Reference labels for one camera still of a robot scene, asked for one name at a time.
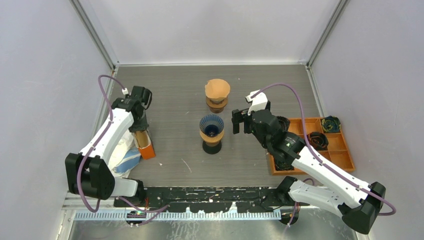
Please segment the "blue ribbed dripper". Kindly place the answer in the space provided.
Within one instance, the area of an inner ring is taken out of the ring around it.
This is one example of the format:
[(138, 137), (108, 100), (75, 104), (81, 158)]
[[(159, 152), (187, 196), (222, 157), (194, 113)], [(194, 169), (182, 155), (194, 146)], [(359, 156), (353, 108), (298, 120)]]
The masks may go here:
[(199, 122), (200, 131), (208, 137), (216, 137), (224, 130), (224, 121), (214, 114), (204, 116)]

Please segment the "brown paper coffee filter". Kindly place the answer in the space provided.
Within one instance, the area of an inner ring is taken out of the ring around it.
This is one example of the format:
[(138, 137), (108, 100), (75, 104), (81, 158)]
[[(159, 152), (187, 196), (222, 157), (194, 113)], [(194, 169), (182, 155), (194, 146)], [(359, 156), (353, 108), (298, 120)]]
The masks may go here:
[(207, 82), (204, 86), (204, 90), (207, 98), (214, 101), (222, 101), (228, 97), (231, 86), (227, 81), (215, 78)]

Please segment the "red black carafe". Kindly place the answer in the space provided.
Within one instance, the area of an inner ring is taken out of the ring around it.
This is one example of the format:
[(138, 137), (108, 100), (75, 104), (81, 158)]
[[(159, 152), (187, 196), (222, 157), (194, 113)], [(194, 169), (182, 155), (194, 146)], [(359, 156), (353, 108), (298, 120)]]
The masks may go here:
[(207, 144), (206, 142), (203, 142), (202, 143), (202, 149), (207, 154), (214, 155), (214, 154), (217, 154), (222, 149), (222, 143), (218, 142), (217, 144), (212, 146), (210, 144)]

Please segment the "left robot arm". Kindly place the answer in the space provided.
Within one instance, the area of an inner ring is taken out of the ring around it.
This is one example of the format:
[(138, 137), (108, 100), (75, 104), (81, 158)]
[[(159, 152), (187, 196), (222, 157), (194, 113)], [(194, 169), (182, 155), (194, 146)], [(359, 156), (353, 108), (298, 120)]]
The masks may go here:
[(80, 152), (67, 155), (64, 163), (70, 193), (98, 200), (126, 197), (135, 207), (145, 202), (147, 193), (143, 182), (113, 176), (108, 162), (126, 132), (132, 134), (133, 143), (144, 151), (144, 159), (155, 156), (146, 117), (152, 98), (149, 89), (134, 86), (130, 94), (112, 103), (112, 118), (103, 123), (94, 138)]

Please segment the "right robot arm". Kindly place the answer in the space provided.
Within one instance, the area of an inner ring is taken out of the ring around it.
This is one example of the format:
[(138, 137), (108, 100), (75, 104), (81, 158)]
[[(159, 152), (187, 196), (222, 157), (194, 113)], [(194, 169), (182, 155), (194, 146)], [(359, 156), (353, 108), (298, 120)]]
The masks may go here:
[(327, 187), (286, 176), (275, 191), (279, 202), (286, 206), (298, 202), (319, 207), (340, 217), (354, 231), (368, 234), (383, 207), (386, 188), (379, 182), (355, 178), (315, 149), (309, 149), (308, 141), (283, 127), (282, 120), (268, 109), (252, 113), (236, 109), (231, 113), (234, 134), (240, 132), (243, 123), (244, 133), (253, 134), (276, 163), (291, 165)]

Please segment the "orange coffee filter box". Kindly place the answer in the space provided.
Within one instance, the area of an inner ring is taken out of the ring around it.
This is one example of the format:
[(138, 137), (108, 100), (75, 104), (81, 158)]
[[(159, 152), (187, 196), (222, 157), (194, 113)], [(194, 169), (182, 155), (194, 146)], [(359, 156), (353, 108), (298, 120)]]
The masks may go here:
[(133, 133), (135, 145), (143, 160), (156, 157), (156, 152), (148, 130)]

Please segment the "dark rolled coil back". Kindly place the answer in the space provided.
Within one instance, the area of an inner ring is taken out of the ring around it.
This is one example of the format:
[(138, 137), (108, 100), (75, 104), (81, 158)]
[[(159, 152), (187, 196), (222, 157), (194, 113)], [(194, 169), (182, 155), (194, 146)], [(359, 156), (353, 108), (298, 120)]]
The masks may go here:
[(277, 116), (278, 122), (282, 127), (282, 130), (285, 132), (289, 131), (289, 127), (290, 127), (290, 120), (286, 117), (283, 116)]

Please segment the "dark rolled coil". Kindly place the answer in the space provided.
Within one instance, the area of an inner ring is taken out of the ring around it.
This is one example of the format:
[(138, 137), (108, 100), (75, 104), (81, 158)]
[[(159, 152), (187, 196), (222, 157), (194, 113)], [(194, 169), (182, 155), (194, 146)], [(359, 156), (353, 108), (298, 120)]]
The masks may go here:
[(276, 171), (293, 171), (294, 167), (290, 164), (284, 163), (274, 159), (274, 167)]
[(285, 132), (289, 131), (289, 127), (290, 127), (290, 120), (286, 117), (283, 116), (277, 116), (278, 122), (282, 127), (282, 130)]
[(328, 138), (321, 132), (313, 131), (307, 135), (309, 144), (317, 151), (327, 151), (329, 141)]

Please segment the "dark rolled coil front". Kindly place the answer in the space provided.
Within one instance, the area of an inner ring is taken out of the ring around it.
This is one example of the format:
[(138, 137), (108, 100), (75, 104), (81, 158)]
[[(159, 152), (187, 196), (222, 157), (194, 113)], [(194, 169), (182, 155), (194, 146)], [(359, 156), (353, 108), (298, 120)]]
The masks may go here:
[(274, 159), (274, 167), (276, 171), (293, 171), (294, 167), (290, 164), (284, 163)]

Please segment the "dark rolled coil middle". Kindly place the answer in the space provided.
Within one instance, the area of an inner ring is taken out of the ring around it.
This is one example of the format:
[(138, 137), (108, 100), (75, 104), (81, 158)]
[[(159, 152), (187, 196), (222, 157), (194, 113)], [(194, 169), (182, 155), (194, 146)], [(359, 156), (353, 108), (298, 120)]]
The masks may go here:
[(309, 144), (317, 151), (327, 151), (329, 141), (328, 138), (321, 132), (313, 131), (307, 135)]

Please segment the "white blue plastic bag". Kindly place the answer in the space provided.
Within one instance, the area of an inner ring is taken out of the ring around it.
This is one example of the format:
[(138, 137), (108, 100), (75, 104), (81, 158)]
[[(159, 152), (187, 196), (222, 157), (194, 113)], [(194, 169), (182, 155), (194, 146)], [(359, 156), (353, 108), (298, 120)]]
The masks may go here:
[(141, 160), (134, 136), (127, 130), (114, 148), (108, 167), (114, 177), (126, 178)]

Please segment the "blue yellow rolled coil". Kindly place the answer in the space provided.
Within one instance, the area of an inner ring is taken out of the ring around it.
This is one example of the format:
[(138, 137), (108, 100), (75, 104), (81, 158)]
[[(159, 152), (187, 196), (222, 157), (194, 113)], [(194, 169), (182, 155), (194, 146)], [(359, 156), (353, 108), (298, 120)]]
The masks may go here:
[(341, 131), (341, 121), (335, 116), (330, 115), (322, 118), (320, 124), (324, 133), (334, 134)]

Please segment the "orange compartment tray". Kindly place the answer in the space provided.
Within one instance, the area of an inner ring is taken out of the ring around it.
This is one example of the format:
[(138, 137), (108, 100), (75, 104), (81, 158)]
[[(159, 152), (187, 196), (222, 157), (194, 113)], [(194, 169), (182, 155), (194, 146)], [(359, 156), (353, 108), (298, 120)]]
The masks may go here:
[[(351, 173), (356, 170), (354, 161), (346, 143), (342, 130), (335, 133), (323, 132), (322, 119), (320, 117), (307, 117), (305, 118), (306, 134), (312, 132), (320, 132), (326, 136), (328, 144), (326, 148), (319, 150), (318, 153), (325, 157), (327, 160), (341, 168), (342, 170)], [(269, 172), (273, 176), (289, 176), (289, 175), (305, 175), (306, 173), (300, 169), (293, 167), (289, 169), (279, 169), (276, 167), (273, 156), (267, 154)]]

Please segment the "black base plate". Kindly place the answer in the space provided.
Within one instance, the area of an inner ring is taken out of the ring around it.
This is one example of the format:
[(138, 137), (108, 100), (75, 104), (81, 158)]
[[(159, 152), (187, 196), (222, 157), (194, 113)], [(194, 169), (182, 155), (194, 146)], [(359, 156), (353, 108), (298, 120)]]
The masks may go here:
[(142, 199), (126, 197), (133, 205), (158, 210), (168, 205), (170, 213), (268, 213), (292, 209), (293, 202), (277, 198), (274, 187), (147, 187)]

